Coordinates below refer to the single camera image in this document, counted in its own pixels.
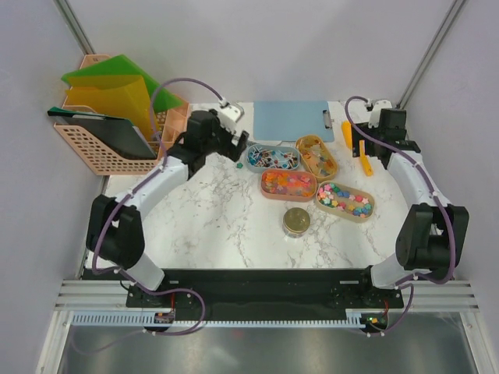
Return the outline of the orange plastic scoop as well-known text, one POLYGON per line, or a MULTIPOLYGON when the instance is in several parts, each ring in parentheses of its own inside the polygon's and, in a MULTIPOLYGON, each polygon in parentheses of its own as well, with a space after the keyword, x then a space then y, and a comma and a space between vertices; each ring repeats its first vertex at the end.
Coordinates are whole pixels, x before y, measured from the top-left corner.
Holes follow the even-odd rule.
MULTIPOLYGON (((348 121, 344 121, 342 123, 342 134, 344 137, 345 145, 353 151, 352 145, 352 127, 348 121)), ((357 157, 359 158, 360 165, 362 166, 363 172, 367 177, 373 176, 373 169, 368 160, 368 156, 366 155, 366 144, 365 140, 361 139, 358 143, 359 145, 359 154, 357 157)))

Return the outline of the blue tray of lollipops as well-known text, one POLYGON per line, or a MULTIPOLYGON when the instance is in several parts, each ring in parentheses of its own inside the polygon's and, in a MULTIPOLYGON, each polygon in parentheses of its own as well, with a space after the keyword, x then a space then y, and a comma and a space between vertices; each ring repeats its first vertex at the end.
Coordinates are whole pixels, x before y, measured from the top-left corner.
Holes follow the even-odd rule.
POLYGON ((290 146, 268 146, 254 144, 246 152, 246 166, 255 173, 267 169, 295 170, 299 166, 300 155, 290 146))

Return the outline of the pink tray star candies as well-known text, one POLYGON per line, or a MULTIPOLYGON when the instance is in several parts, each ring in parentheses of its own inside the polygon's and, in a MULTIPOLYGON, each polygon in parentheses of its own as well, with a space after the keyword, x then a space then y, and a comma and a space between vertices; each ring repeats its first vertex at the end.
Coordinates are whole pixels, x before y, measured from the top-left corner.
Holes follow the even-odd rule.
POLYGON ((268 199, 304 203, 317 191, 317 180, 306 171, 268 169, 260 177, 260 191, 268 199))

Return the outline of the beige tray colourful candies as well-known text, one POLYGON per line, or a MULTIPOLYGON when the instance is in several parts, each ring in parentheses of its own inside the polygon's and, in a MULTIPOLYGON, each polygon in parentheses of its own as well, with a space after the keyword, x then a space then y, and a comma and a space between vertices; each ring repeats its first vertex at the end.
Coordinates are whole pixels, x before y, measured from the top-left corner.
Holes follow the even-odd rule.
POLYGON ((375 208, 369 193, 333 181, 319 185, 314 202, 320 210, 357 224, 366 222, 375 208))

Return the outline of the gold jar lid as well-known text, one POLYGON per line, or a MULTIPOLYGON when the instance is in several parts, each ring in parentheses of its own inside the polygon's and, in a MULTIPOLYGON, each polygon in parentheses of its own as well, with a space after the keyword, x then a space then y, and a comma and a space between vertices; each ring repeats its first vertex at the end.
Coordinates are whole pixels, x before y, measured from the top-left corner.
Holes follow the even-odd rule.
POLYGON ((300 207, 288 209, 283 216, 283 227, 294 231, 308 230, 310 227, 310 215, 300 207))

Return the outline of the clear plastic jar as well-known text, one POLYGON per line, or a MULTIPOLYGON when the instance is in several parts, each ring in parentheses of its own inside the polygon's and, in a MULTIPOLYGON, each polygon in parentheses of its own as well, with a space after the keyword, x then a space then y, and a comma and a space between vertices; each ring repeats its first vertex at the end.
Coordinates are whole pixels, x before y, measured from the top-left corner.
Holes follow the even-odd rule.
POLYGON ((283 231, 290 238, 301 238, 307 233, 307 230, 294 231, 287 227, 283 227, 283 231))

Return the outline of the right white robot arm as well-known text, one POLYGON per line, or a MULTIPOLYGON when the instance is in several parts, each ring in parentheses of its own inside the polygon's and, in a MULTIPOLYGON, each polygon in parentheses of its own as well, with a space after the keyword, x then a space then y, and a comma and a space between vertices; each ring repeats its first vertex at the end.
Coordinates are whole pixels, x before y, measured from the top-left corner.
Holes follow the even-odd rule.
POLYGON ((409 211, 395 241, 395 252, 370 268, 357 287, 365 306, 375 306, 385 289, 423 279, 445 284, 459 264, 469 212, 456 206, 435 186, 416 142, 406 138, 406 112, 377 102, 367 107, 367 122, 352 127, 353 155, 364 142, 367 155, 378 158, 397 182, 409 211))

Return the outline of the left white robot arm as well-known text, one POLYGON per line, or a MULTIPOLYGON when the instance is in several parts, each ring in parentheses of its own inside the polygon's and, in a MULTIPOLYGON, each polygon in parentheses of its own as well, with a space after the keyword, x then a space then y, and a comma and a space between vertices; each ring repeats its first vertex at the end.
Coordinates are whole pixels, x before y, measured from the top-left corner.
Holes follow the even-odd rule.
POLYGON ((171 191, 189 181, 217 153, 238 161, 249 137, 235 127, 244 110, 229 104, 224 108, 193 111, 185 132, 167 149, 159 163, 127 191, 115 197, 99 195, 92 203, 86 247, 94 259, 112 265, 92 264, 94 274, 118 271, 144 288, 144 297, 154 306, 170 300, 171 288, 163 283, 165 273, 145 253, 143 219, 171 191))

